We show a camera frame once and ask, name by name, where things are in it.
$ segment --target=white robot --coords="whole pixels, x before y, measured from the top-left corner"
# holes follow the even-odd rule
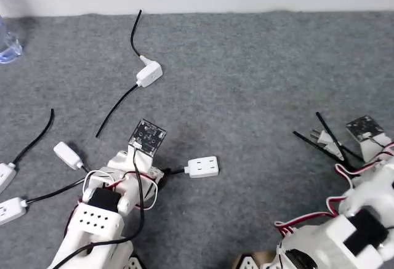
[[[363,159],[368,161],[352,171],[336,165],[339,174],[354,176],[348,179],[349,190],[328,198],[329,212],[276,222],[283,240],[275,258],[264,263],[246,254],[236,269],[376,269],[394,257],[394,143],[369,116],[348,123],[347,129],[360,143]],[[329,134],[322,131],[316,136],[318,143],[314,146],[328,150],[345,163],[340,143],[327,131]],[[340,201],[338,211],[332,201]],[[318,226],[291,227],[316,215],[332,219]]]
[[[120,151],[107,166],[87,173],[82,200],[48,269],[144,269],[132,256],[132,240],[141,232],[144,211],[155,205],[158,183],[164,177],[152,162],[165,135],[166,131],[143,119],[129,140],[127,152]],[[80,158],[63,142],[54,150],[73,169],[82,166]],[[192,178],[217,175],[217,158],[192,159],[184,172]],[[154,200],[146,207],[150,198]],[[140,209],[138,228],[131,236],[123,235],[125,222],[135,208]]]

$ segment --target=plastic bottle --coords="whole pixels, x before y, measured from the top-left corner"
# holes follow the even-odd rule
[[[0,64],[7,64],[22,55],[22,46],[17,37],[7,31],[4,20],[0,17]]]

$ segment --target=circuit board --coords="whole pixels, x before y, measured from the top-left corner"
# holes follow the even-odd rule
[[[346,128],[360,143],[384,132],[383,128],[368,115],[347,123]]]
[[[164,129],[161,129],[145,119],[141,119],[140,123],[131,135],[129,144],[133,145],[134,143],[138,143],[141,147],[140,151],[150,157],[153,157],[163,142],[166,134],[167,132]]]

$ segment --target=white cable plug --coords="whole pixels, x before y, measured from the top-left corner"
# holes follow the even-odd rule
[[[156,61],[152,61],[143,55],[140,56],[140,59],[146,67],[138,72],[136,83],[138,86],[147,87],[163,75],[163,70],[161,69],[161,65]]]
[[[26,201],[15,197],[0,203],[0,226],[26,214]]]
[[[54,147],[56,155],[73,170],[84,166],[82,159],[65,142],[60,142]]]
[[[212,177],[219,174],[216,156],[208,156],[189,160],[185,166],[185,173],[191,178]]]
[[[0,163],[0,193],[7,188],[12,179],[17,175],[15,164]]]
[[[342,156],[342,153],[340,152],[339,148],[333,141],[332,137],[325,130],[319,132],[318,130],[314,129],[311,131],[311,136],[317,140],[318,144],[323,144],[325,150],[335,155],[339,159],[344,160],[344,157]]]

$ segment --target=black cable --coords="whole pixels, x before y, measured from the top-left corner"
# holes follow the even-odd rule
[[[303,140],[304,142],[308,143],[309,145],[315,147],[317,150],[323,152],[325,155],[327,155],[328,157],[330,157],[331,159],[335,160],[337,163],[343,163],[342,160],[340,160],[337,156],[335,156],[334,154],[328,152],[326,149],[324,149],[323,147],[320,147],[317,143],[312,142],[311,140],[309,140],[308,138],[304,137],[302,134],[300,134],[299,132],[294,131],[293,132],[294,135],[296,135],[298,138],[300,138],[301,140]]]
[[[141,54],[137,51],[137,49],[134,47],[134,34],[135,34],[135,30],[137,29],[137,25],[138,25],[138,21],[140,20],[141,17],[141,13],[142,13],[142,9],[140,9],[140,11],[138,12],[138,16],[135,19],[134,22],[134,26],[133,29],[131,30],[131,35],[130,35],[130,43],[131,43],[131,48],[133,48],[134,52],[138,55],[141,56]]]
[[[176,171],[171,171],[170,175],[177,175],[177,174],[184,174],[185,173],[185,169],[178,169]]]
[[[382,147],[382,148],[384,148],[385,146],[383,146],[381,143],[379,143],[377,140],[375,140],[374,138],[372,138],[372,137],[369,137],[368,138],[369,140],[371,140],[373,143],[375,143],[376,145],[379,145],[380,147]]]
[[[106,116],[106,118],[104,119],[102,125],[100,126],[100,128],[98,129],[97,133],[96,133],[96,138],[99,137],[99,135],[101,134],[101,131],[103,131],[105,125],[107,124],[109,118],[111,117],[112,113],[117,109],[117,107],[121,104],[121,102],[136,88],[138,88],[138,85],[136,84],[135,86],[133,86],[131,89],[129,89],[120,99],[119,101],[115,104],[114,107],[112,107],[111,111],[108,113],[108,115]]]
[[[54,191],[52,193],[49,193],[49,194],[46,194],[46,195],[42,195],[40,197],[31,198],[29,200],[26,200],[26,204],[29,206],[30,204],[36,203],[37,201],[41,201],[41,200],[48,199],[48,198],[54,197],[56,195],[59,195],[60,193],[66,192],[67,190],[72,189],[72,188],[82,184],[84,182],[84,180],[85,180],[85,178],[83,178],[81,180],[78,180],[78,181],[76,181],[74,183],[71,183],[71,184],[67,185],[66,187],[63,187],[63,188],[61,188],[59,190],[56,190],[56,191]]]
[[[281,252],[279,252],[278,257],[279,257],[279,263],[281,264],[281,269],[283,269],[283,263],[282,263]]]
[[[346,146],[341,145],[342,149],[344,149],[347,153],[352,155],[354,158],[357,160],[361,161],[362,163],[365,163],[364,158],[362,158],[360,155],[354,153],[351,149],[347,148]]]
[[[318,117],[318,119],[320,120],[321,124],[323,125],[324,129],[326,130],[327,134],[330,135],[330,137],[332,138],[332,140],[334,141],[335,145],[338,147],[342,157],[344,158],[343,163],[346,165],[350,165],[349,160],[347,159],[346,153],[344,152],[344,150],[342,149],[342,147],[339,145],[339,142],[337,140],[337,138],[335,137],[335,135],[332,133],[331,129],[328,127],[326,121],[324,120],[324,118],[322,117],[322,115],[319,112],[316,112],[316,116]]]
[[[86,166],[81,166],[81,169],[83,169],[85,173],[88,173],[90,171]]]
[[[91,250],[91,249],[93,249],[96,246],[107,246],[109,244],[126,243],[128,241],[133,240],[135,237],[137,237],[141,233],[142,228],[143,228],[143,224],[145,223],[145,213],[144,213],[144,210],[143,210],[144,209],[144,205],[143,205],[143,190],[142,190],[141,175],[140,175],[140,172],[138,170],[137,164],[135,163],[135,154],[137,153],[137,151],[139,151],[139,150],[134,148],[133,164],[134,164],[134,168],[135,168],[135,176],[136,176],[137,181],[138,181],[138,188],[139,188],[139,193],[140,193],[140,225],[139,225],[137,231],[135,233],[133,233],[133,235],[131,235],[129,237],[122,238],[122,239],[111,240],[111,241],[102,241],[102,242],[99,242],[99,243],[87,244],[87,245],[77,249],[76,251],[74,251],[69,256],[65,257],[55,267],[52,267],[52,269],[59,269],[61,266],[66,264],[69,260],[71,260],[73,257],[75,257],[76,255],[80,254],[83,251]]]
[[[53,123],[55,118],[55,110],[50,109],[50,118],[49,121],[47,123],[47,125],[45,126],[44,130],[38,135],[38,137],[36,137],[33,141],[31,141],[31,143],[29,145],[27,145],[19,154],[17,157],[15,157],[14,161],[12,162],[13,165],[17,165],[18,162],[22,159],[22,157],[29,152],[29,150],[31,150],[41,139],[42,137],[46,134],[46,132],[48,131],[48,129],[50,128],[51,124]]]

